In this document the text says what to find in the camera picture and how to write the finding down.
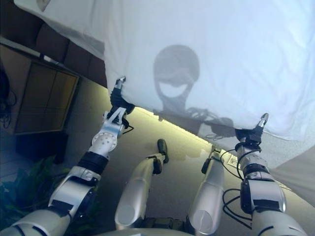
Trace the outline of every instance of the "white sheet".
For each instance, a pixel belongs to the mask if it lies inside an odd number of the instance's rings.
[[[312,0],[113,1],[105,26],[111,89],[163,114],[303,140],[315,107]]]
[[[55,31],[94,56],[104,59],[103,22],[111,0],[50,0],[42,12],[36,0],[14,0],[21,9],[43,19]]]

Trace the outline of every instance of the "electrical cable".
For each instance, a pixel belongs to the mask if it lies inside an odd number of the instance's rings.
[[[222,157],[223,157],[223,155],[226,154],[226,153],[228,153],[228,152],[230,152],[230,151],[234,151],[234,150],[235,150],[235,149],[231,149],[231,150],[225,151],[225,152],[221,155],[221,157],[220,157],[220,162],[222,163],[223,167],[224,167],[231,175],[233,175],[233,176],[235,176],[235,177],[241,179],[239,176],[237,176],[236,174],[232,173],[232,172],[224,165],[224,163],[222,162]]]
[[[243,181],[244,179],[242,178],[241,173],[240,173],[240,169],[239,169],[240,162],[241,162],[241,160],[242,160],[245,156],[247,156],[247,155],[250,154],[250,153],[256,152],[256,151],[261,151],[261,149],[259,148],[259,149],[255,149],[255,150],[248,151],[248,152],[244,153],[244,154],[243,154],[240,158],[238,158],[238,160],[237,160],[236,171],[237,171],[238,177],[239,177],[242,181]]]
[[[225,191],[223,192],[223,195],[222,195],[222,201],[223,201],[223,208],[222,208],[222,210],[223,210],[223,212],[224,212],[225,214],[227,214],[228,216],[230,216],[232,219],[234,219],[234,220],[236,220],[237,222],[239,222],[240,224],[244,225],[245,227],[247,227],[247,228],[249,228],[249,229],[252,229],[252,227],[251,227],[250,225],[246,224],[244,221],[242,221],[242,220],[240,220],[240,219],[238,219],[238,218],[236,218],[236,217],[239,217],[239,218],[241,218],[241,219],[245,219],[245,220],[250,220],[250,221],[252,221],[251,218],[248,218],[248,217],[245,217],[245,216],[236,214],[235,212],[233,212],[233,211],[228,207],[229,204],[231,204],[231,203],[234,202],[235,200],[239,199],[240,196],[237,196],[237,197],[235,197],[235,198],[229,200],[228,202],[225,202],[224,197],[225,197],[226,193],[227,193],[227,192],[230,192],[230,191],[240,191],[240,189],[237,189],[237,188],[230,188],[230,189],[227,189],[227,190],[225,190]]]
[[[3,123],[3,127],[5,129],[7,129],[11,124],[11,107],[13,107],[17,102],[16,94],[11,90],[10,92],[14,97],[14,102],[12,104],[8,103],[8,98],[0,99],[0,122]]]
[[[133,127],[133,126],[129,125],[129,127],[130,127],[130,130],[127,130],[127,131],[124,132],[123,134],[129,133],[130,131],[134,130],[134,127]]]

